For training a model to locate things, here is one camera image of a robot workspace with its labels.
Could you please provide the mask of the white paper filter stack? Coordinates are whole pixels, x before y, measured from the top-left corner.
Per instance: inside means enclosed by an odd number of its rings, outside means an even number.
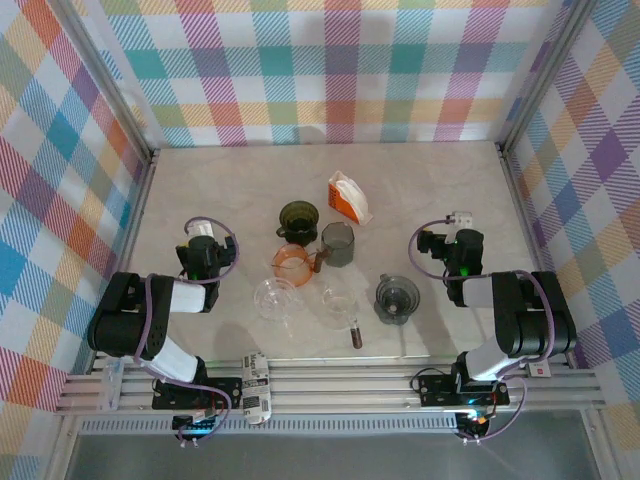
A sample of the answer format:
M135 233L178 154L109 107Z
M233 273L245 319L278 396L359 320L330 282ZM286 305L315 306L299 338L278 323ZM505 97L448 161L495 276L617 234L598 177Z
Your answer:
M360 187L347 177L337 180L335 187L339 192L339 197L353 211L355 221L359 225L365 225L370 220L371 215L368 201Z

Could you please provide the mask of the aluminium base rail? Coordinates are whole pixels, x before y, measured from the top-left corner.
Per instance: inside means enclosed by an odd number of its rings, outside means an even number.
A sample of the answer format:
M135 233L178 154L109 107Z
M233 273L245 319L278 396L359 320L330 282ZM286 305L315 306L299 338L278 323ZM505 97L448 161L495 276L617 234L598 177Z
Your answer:
M270 360L274 414L414 413L420 400L409 386L410 378L436 357L346 358L310 360ZM516 409L526 379L524 411L560 411L605 407L605 399L595 372L572 369L565 362L550 363L551 377L529 377L527 370L513 373L507 380L510 404L498 412ZM58 414L152 413L152 378L141 368L126 362L118 408L99 411L103 374L107 360L98 356L88 375L68 377L57 404ZM214 361L210 377L240 377L241 361Z

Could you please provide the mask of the aluminium frame post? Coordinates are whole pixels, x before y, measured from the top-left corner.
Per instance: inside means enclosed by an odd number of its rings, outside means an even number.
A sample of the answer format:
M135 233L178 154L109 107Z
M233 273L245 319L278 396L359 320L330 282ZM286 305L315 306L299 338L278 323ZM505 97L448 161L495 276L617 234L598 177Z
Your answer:
M503 153L511 153L531 123L560 67L599 0L555 0L550 2L551 19L545 20L545 37L533 44L536 56L525 64L522 86L510 104L510 111L497 137Z
M115 117L120 121L128 139L132 141L134 149L146 163L150 163L154 150L144 139L132 111L125 102L114 77L94 45L80 16L75 11L71 0L46 0L46 2L68 34L81 60L86 64L88 72L100 92L105 96Z

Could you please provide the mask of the dark green coffee dripper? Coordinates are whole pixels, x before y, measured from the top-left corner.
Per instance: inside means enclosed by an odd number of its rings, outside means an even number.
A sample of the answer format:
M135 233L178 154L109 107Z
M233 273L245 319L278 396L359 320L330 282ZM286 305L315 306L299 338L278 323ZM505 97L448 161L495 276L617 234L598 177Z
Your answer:
M286 242L306 247L317 238L319 212L310 202L296 200L286 204L280 211L280 226L276 235Z

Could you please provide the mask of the clear acrylic bracket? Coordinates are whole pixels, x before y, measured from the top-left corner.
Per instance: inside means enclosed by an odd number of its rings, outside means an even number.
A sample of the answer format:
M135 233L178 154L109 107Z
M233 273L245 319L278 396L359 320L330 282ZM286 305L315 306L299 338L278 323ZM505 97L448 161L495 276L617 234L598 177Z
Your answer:
M101 411L115 411L118 409L123 375L124 360L122 358L109 358L102 375Z

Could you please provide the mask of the aluminium table side rail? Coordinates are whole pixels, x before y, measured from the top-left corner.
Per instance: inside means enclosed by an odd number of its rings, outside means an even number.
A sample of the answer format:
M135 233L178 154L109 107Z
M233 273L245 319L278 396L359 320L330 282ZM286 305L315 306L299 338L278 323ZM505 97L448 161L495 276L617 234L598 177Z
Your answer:
M577 333L556 273L542 269L541 250L534 239L509 156L499 147L496 150L532 262L529 270L513 268L497 275L496 337L513 359L508 364L512 367L517 361L543 362L572 351Z
M141 192L126 229L124 254L109 279L87 330L87 341L94 357L102 347L113 357L134 356L144 330L146 287L140 275L126 270L126 267L139 233L158 157L159 154L155 153L146 167Z

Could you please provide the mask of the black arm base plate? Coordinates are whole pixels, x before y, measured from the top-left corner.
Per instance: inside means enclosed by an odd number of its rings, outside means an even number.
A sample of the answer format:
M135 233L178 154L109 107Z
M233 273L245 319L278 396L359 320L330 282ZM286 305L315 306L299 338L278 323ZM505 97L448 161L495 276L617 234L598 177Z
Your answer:
M226 393L231 399L231 409L240 408L241 379L238 377L209 378L205 385ZM223 396L209 390L177 386L154 380L152 383L153 410L222 410L227 406Z
M498 381L469 381L452 375L421 375L418 377L418 393L422 407L485 407L508 406L508 387Z

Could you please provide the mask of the clear glass coffee dripper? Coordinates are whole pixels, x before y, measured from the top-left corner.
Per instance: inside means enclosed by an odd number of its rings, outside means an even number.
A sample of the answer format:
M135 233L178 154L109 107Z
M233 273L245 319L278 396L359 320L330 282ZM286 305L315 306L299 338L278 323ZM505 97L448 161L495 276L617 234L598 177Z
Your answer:
M303 308L296 287L279 277L262 281L254 291L253 301L262 317L282 323L286 323Z

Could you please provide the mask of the orange coffee dripper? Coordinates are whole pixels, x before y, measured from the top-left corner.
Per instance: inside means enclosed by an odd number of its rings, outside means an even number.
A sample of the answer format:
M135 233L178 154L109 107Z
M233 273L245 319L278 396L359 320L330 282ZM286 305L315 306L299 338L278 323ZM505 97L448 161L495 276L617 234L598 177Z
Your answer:
M281 247L272 259L274 275L291 283L294 287L306 284L314 273L315 253L297 244Z

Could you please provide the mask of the smoky grey coffee dripper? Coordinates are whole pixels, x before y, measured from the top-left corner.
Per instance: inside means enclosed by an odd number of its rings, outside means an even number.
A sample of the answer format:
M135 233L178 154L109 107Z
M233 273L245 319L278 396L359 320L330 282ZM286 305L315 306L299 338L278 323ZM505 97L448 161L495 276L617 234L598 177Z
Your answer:
M409 278L388 274L380 276L374 311L382 323L397 326L406 324L419 304L419 290Z

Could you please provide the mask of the orange white filter box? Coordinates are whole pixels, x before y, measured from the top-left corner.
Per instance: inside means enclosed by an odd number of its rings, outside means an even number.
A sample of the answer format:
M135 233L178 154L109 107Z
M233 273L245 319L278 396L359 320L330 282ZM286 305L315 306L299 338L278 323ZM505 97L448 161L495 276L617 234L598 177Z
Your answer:
M341 171L336 171L330 178L328 181L328 205L336 210L338 213L342 214L343 216L347 217L348 219L352 220L353 222L355 222L356 224L358 224L355 221L355 216L353 214L353 211L349 208L349 206L343 202L343 200L339 197L339 192L337 191L337 188L335 187L335 183L337 180L340 179L344 179L345 177L351 179L350 177L346 176L343 172ZM371 215L370 220L365 224L367 225L373 218L373 215L370 212L369 209L369 213Z

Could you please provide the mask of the newsprint wrapped roll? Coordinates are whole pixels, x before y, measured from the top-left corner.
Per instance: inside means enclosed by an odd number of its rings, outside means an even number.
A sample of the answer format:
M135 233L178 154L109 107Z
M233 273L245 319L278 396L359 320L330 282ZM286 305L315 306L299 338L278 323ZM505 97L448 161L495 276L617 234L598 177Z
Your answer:
M268 360L262 352L243 357L241 406L250 425L261 425L271 418L270 373Z

